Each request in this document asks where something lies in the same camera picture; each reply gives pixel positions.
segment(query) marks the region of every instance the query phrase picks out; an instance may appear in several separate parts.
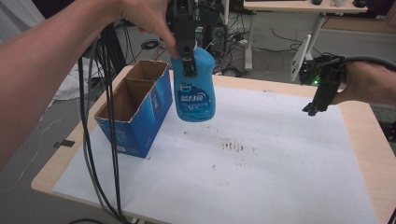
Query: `blue cardboard box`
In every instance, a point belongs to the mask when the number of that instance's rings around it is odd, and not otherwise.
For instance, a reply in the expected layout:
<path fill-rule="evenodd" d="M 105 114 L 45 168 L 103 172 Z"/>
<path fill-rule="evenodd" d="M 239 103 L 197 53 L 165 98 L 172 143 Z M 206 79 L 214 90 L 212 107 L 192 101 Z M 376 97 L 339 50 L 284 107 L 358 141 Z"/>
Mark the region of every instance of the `blue cardboard box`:
<path fill-rule="evenodd" d="M 146 158 L 172 104 L 168 64 L 137 62 L 114 90 L 113 104 L 117 150 Z M 94 117 L 110 139 L 106 103 Z"/>

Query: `table surface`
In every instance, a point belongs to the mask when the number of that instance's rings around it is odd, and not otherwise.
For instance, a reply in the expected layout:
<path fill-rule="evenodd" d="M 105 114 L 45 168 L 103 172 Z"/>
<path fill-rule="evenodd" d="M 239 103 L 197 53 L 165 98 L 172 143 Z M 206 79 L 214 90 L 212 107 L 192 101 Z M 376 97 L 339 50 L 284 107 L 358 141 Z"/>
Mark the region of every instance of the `table surface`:
<path fill-rule="evenodd" d="M 113 81 L 114 87 L 126 75 L 126 67 Z M 297 96 L 312 97 L 316 88 L 261 80 L 213 76 L 216 86 L 255 91 L 273 91 Z M 106 100 L 103 95 L 92 107 L 96 111 Z M 367 188 L 378 223 L 387 223 L 393 212 L 396 201 L 396 159 L 384 134 L 375 119 L 371 107 L 359 102 L 348 102 L 339 105 L 345 121 L 350 144 L 361 169 L 362 178 Z M 96 126 L 92 113 L 88 120 L 89 129 Z M 50 195 L 65 197 L 52 192 L 68 163 L 73 158 L 82 142 L 82 127 L 79 124 L 70 133 L 67 140 L 75 141 L 73 147 L 60 147 L 49 162 L 32 182 L 32 188 Z"/>
<path fill-rule="evenodd" d="M 311 0 L 304 1 L 263 1 L 244 2 L 248 10 L 288 11 L 288 12 L 322 12 L 322 13 L 359 13 L 367 11 L 367 7 L 353 6 L 353 0 L 346 0 L 342 7 L 332 7 L 332 0 L 323 0 L 319 6 Z"/>

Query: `black wire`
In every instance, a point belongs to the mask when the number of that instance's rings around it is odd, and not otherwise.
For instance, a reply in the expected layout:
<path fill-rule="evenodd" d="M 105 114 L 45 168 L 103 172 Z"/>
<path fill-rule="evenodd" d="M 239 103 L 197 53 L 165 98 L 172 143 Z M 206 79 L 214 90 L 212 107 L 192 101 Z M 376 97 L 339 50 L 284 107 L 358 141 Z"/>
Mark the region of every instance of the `black wire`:
<path fill-rule="evenodd" d="M 92 168 L 92 174 L 93 174 L 93 179 L 96 184 L 96 187 L 98 188 L 100 195 L 102 196 L 103 200 L 105 201 L 107 207 L 110 209 L 111 213 L 115 216 L 116 219 L 118 219 L 121 222 L 124 222 L 123 219 L 120 218 L 119 214 L 117 214 L 117 211 L 111 206 L 110 202 L 107 199 L 107 196 L 103 192 L 102 186 L 99 183 L 99 178 L 96 173 L 96 168 L 95 164 L 93 161 L 93 155 L 92 155 L 92 148 L 91 148 L 91 138 L 90 138 L 90 133 L 88 131 L 88 126 L 87 126 L 87 120 L 85 118 L 85 105 L 84 105 L 84 76 L 83 76 L 83 68 L 82 68 L 82 58 L 78 59 L 78 73 L 79 73 L 79 95 L 80 95 L 80 115 L 81 115 L 81 124 L 82 128 L 84 131 L 85 135 L 85 140 L 86 142 L 83 144 L 87 145 L 87 151 L 90 159 L 90 164 Z"/>
<path fill-rule="evenodd" d="M 124 33 L 125 33 L 125 41 L 126 41 L 126 46 L 127 46 L 126 53 L 125 53 L 125 62 L 126 62 L 126 59 L 128 57 L 128 49 L 131 49 L 132 58 L 134 59 L 134 62 L 136 63 L 136 57 L 134 56 L 134 51 L 133 51 L 133 48 L 132 48 L 132 45 L 131 45 L 131 37 L 129 37 L 128 27 L 127 27 L 127 25 L 125 23 L 125 20 L 121 20 L 121 22 L 122 22 L 122 28 L 123 28 Z"/>
<path fill-rule="evenodd" d="M 396 223 L 396 208 L 393 211 L 392 216 L 390 217 L 388 224 L 394 224 L 394 223 Z"/>
<path fill-rule="evenodd" d="M 233 24 L 232 24 L 228 29 L 231 29 L 231 27 L 233 27 L 233 26 L 236 24 L 236 22 L 239 20 L 239 16 L 240 16 L 240 15 L 241 15 L 241 14 L 238 13 L 238 15 L 236 16 L 235 21 L 233 22 Z"/>
<path fill-rule="evenodd" d="M 68 224 L 76 224 L 76 223 L 79 223 L 79 222 L 91 222 L 91 223 L 96 223 L 96 224 L 103 224 L 102 222 L 97 221 L 97 220 L 95 220 L 95 219 L 91 219 L 91 218 L 82 218 L 82 219 L 78 219 L 78 220 L 69 222 Z"/>
<path fill-rule="evenodd" d="M 104 52 L 104 57 L 105 57 L 104 71 L 107 71 L 107 68 L 110 68 L 110 59 L 106 56 L 105 52 Z M 109 75 L 106 75 L 106 72 L 105 72 L 105 84 L 106 84 L 106 104 L 107 104 L 107 112 L 108 112 L 108 125 L 110 131 L 110 145 L 111 145 L 112 160 L 113 160 L 114 185 L 116 188 L 117 210 L 120 219 L 124 223 L 128 223 L 127 219 L 122 214 L 122 209 L 120 206 L 120 175 L 119 175 L 118 153 L 116 146 L 116 132 L 115 132 L 116 127 L 114 120 L 115 116 L 114 116 L 114 104 L 113 104 L 113 89 L 111 84 L 111 77 Z"/>
<path fill-rule="evenodd" d="M 157 39 L 148 39 L 140 45 L 142 49 L 155 49 L 158 46 L 160 46 L 160 42 Z"/>
<path fill-rule="evenodd" d="M 320 28 L 322 28 L 324 25 L 326 25 L 326 23 L 329 21 L 331 16 L 328 16 L 327 20 L 325 22 L 323 22 L 323 24 L 320 26 Z"/>

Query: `blue spray bottle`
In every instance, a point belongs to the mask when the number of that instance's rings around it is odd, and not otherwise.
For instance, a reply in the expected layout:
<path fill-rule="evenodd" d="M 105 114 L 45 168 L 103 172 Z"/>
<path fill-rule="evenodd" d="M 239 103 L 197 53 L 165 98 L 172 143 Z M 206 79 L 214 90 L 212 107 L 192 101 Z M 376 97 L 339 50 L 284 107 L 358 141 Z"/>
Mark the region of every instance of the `blue spray bottle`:
<path fill-rule="evenodd" d="M 215 115 L 216 98 L 212 81 L 215 59 L 196 44 L 193 54 L 196 64 L 194 75 L 186 75 L 181 57 L 171 58 L 174 95 L 178 117 L 188 122 L 200 122 Z"/>

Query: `table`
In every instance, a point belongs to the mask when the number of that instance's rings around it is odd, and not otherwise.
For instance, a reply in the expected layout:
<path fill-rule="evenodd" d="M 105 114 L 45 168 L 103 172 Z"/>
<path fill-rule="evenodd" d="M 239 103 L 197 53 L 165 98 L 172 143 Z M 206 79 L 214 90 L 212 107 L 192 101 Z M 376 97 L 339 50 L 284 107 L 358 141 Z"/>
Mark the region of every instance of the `table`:
<path fill-rule="evenodd" d="M 124 69 L 114 80 L 113 85 L 117 85 L 129 69 L 130 67 Z M 214 76 L 213 79 L 215 85 L 221 87 L 256 91 L 271 90 L 306 97 L 312 97 L 316 90 L 315 88 L 306 86 L 235 77 Z M 92 111 L 96 111 L 104 100 L 105 96 L 102 96 L 93 105 Z M 363 103 L 350 102 L 341 104 L 340 110 L 378 223 L 387 223 L 393 212 L 394 202 L 396 200 L 395 157 L 385 136 L 382 134 L 370 106 Z M 90 130 L 96 126 L 92 113 L 88 120 L 88 126 Z M 58 149 L 55 155 L 35 177 L 31 185 L 33 189 L 50 195 L 65 197 L 54 194 L 51 189 L 57 183 L 82 141 L 81 125 L 78 125 L 71 132 L 67 140 L 75 141 L 76 144 L 71 148 L 60 147 Z"/>
<path fill-rule="evenodd" d="M 264 1 L 264 2 L 244 2 L 244 8 L 248 10 L 252 10 L 252 16 L 250 18 L 250 27 L 249 27 L 249 36 L 248 42 L 245 49 L 245 70 L 251 71 L 253 68 L 252 64 L 252 40 L 253 40 L 253 28 L 255 23 L 260 19 L 258 18 L 258 11 L 261 14 L 269 14 L 271 12 L 282 12 L 282 14 L 271 15 L 270 20 L 276 23 L 275 21 L 285 20 L 284 14 L 294 14 L 297 15 L 297 19 L 300 24 L 308 24 L 311 22 L 313 24 L 313 32 L 311 41 L 308 45 L 306 51 L 306 58 L 312 59 L 311 50 L 314 47 L 315 41 L 318 37 L 318 33 L 320 31 L 320 27 L 325 20 L 326 13 L 360 13 L 365 12 L 367 7 L 355 7 L 352 4 L 352 0 L 346 0 L 345 4 L 342 7 L 332 7 L 332 0 L 323 0 L 319 6 L 315 6 L 311 3 L 310 0 L 305 1 Z M 315 14 L 317 15 L 315 20 L 310 20 L 306 17 L 307 14 Z"/>

